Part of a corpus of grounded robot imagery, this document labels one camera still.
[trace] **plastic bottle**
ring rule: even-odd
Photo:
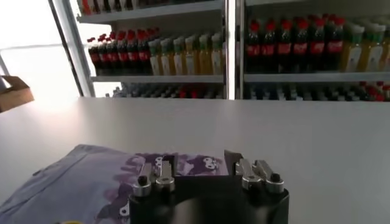
[[[169,39],[161,41],[161,62],[163,65],[164,75],[175,75],[174,57],[169,49]]]
[[[158,53],[156,43],[156,41],[150,41],[148,43],[151,51],[151,67],[153,75],[162,75],[162,68],[160,69],[161,55]]]
[[[267,73],[277,72],[277,62],[275,54],[276,37],[275,37],[275,22],[270,21],[266,25],[266,32],[261,45],[261,64],[264,66],[264,71]]]
[[[322,53],[324,52],[324,20],[316,18],[309,31],[308,70],[318,71],[323,68]]]
[[[138,42],[135,38],[135,32],[132,30],[129,30],[127,33],[127,54],[130,61],[130,73],[141,74],[142,64],[138,54]]]
[[[260,39],[259,39],[260,25],[252,20],[249,26],[249,35],[246,41],[246,70],[248,72],[260,71]]]
[[[379,71],[379,61],[382,56],[382,40],[386,26],[379,24],[366,24],[368,30],[366,40],[362,43],[362,52],[358,64],[358,70],[361,72]]]
[[[147,35],[143,30],[138,30],[138,54],[142,64],[142,71],[146,75],[152,74],[149,45],[147,44]]]
[[[344,44],[340,70],[342,72],[356,72],[361,55],[361,40],[364,27],[347,23],[346,28],[348,39]]]
[[[110,69],[111,68],[111,63],[110,59],[108,58],[108,53],[107,53],[107,39],[104,37],[101,37],[101,44],[99,45],[99,58],[100,61],[102,62],[102,69]]]
[[[291,22],[284,20],[278,34],[277,56],[279,73],[291,72]]]
[[[185,39],[185,61],[187,65],[188,75],[198,75],[199,67],[197,66],[197,55],[194,49],[194,37],[188,37]]]
[[[341,61],[344,18],[335,18],[328,25],[325,43],[324,62],[326,70],[337,70]]]
[[[211,68],[211,54],[208,50],[208,40],[206,35],[202,35],[199,37],[200,42],[200,52],[199,52],[199,65],[200,65],[200,73],[202,75],[210,75],[212,73]]]
[[[87,42],[88,42],[88,53],[90,54],[95,69],[101,69],[99,49],[98,49],[98,44],[95,43],[95,37],[88,39]]]
[[[224,62],[222,59],[222,41],[221,35],[216,33],[212,36],[213,52],[211,53],[211,60],[213,62],[213,75],[222,75]]]
[[[185,53],[183,48],[183,42],[181,38],[178,38],[173,41],[174,43],[174,61],[175,61],[175,71],[177,75],[186,75],[187,68],[185,64]]]
[[[292,38],[292,71],[294,73],[306,72],[308,52],[308,23],[305,19],[297,19],[296,32]]]

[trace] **red cap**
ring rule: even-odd
[[[250,31],[257,32],[259,30],[259,28],[260,28],[260,26],[255,20],[252,20],[250,22]]]
[[[282,22],[282,27],[283,27],[283,29],[285,29],[285,30],[291,29],[291,22],[288,21],[288,20],[285,20],[284,22]]]
[[[267,23],[266,29],[267,29],[267,31],[274,31],[275,30],[275,22],[270,21],[269,23]]]
[[[375,101],[385,101],[385,97],[383,97],[382,95],[377,95],[375,97]]]
[[[317,26],[324,26],[325,21],[324,19],[316,18],[316,25]]]
[[[342,18],[342,17],[337,17],[336,19],[335,19],[335,24],[337,25],[337,26],[341,26],[341,25],[344,25],[344,23],[345,23],[345,19],[344,18]]]
[[[299,21],[299,23],[298,23],[298,27],[302,30],[307,29],[308,26],[309,26],[309,24],[307,23],[307,21],[305,19]]]

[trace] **juice bottle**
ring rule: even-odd
[[[175,75],[175,63],[173,54],[169,48],[169,39],[161,41],[161,62],[164,75]]]
[[[362,43],[358,70],[361,72],[378,71],[379,61],[383,52],[382,40],[386,26],[381,26],[379,24],[365,25],[368,32],[366,33],[365,41]]]
[[[188,37],[185,39],[185,61],[187,65],[187,74],[195,75],[196,73],[196,62],[195,62],[195,51],[194,51],[194,38]]]
[[[200,65],[200,73],[202,75],[210,75],[211,68],[211,54],[208,50],[208,40],[207,35],[202,35],[199,38],[200,42],[200,52],[199,52],[199,65]]]
[[[213,62],[213,75],[222,75],[224,63],[222,60],[222,42],[221,35],[216,33],[211,38],[213,41],[213,52],[211,60]]]
[[[149,43],[149,49],[151,51],[151,67],[153,75],[162,75],[162,72],[160,72],[160,64],[159,61],[161,61],[161,55],[157,51],[157,46],[155,41],[150,41]]]
[[[185,53],[183,48],[183,40],[181,38],[175,39],[174,43],[174,61],[175,61],[175,71],[177,75],[186,75],[187,68],[185,63]]]
[[[386,26],[385,37],[383,39],[383,53],[379,62],[379,70],[390,71],[390,20],[378,18],[375,22]]]
[[[341,56],[342,72],[356,72],[361,55],[361,40],[364,33],[364,27],[356,24],[347,23],[347,40]]]

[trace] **orange juice bottle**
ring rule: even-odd
[[[196,49],[194,48],[194,36],[185,39],[185,61],[188,75],[198,75],[198,56]]]
[[[364,33],[364,27],[346,23],[347,39],[344,42],[343,51],[341,54],[342,72],[356,72],[358,62],[361,55],[361,39]]]
[[[222,42],[221,36],[216,33],[212,36],[213,52],[211,53],[211,60],[213,65],[213,75],[222,75],[223,61],[222,61]]]
[[[163,65],[163,74],[164,75],[175,75],[175,63],[173,53],[170,50],[170,39],[165,39],[161,41],[161,62]]]
[[[174,49],[175,49],[175,70],[177,75],[186,75],[187,68],[185,64],[185,54],[183,51],[183,44],[180,38],[175,39],[173,41]]]
[[[386,27],[379,24],[364,24],[367,32],[362,42],[362,51],[358,64],[360,72],[379,71],[379,61],[383,53],[382,40]]]
[[[199,42],[200,42],[200,52],[199,52],[200,73],[202,75],[210,75],[212,73],[212,66],[211,66],[211,54],[209,51],[207,35],[200,36]]]

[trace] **bottle cap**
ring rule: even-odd
[[[273,22],[273,21],[268,22],[266,29],[267,29],[267,31],[274,31],[275,30],[275,22]]]
[[[285,20],[284,22],[282,22],[282,27],[283,27],[283,29],[285,29],[285,30],[291,29],[291,22],[288,21],[288,20]]]
[[[324,24],[325,24],[325,21],[323,19],[320,19],[320,18],[316,19],[316,25],[318,27],[324,26]]]
[[[307,29],[307,27],[309,26],[309,24],[307,23],[307,21],[305,19],[301,19],[299,22],[298,22],[298,27],[302,30],[304,29]]]
[[[344,25],[344,23],[345,23],[345,19],[344,18],[342,18],[342,17],[337,17],[336,19],[335,19],[335,24],[337,25],[337,26],[341,26],[341,25]]]

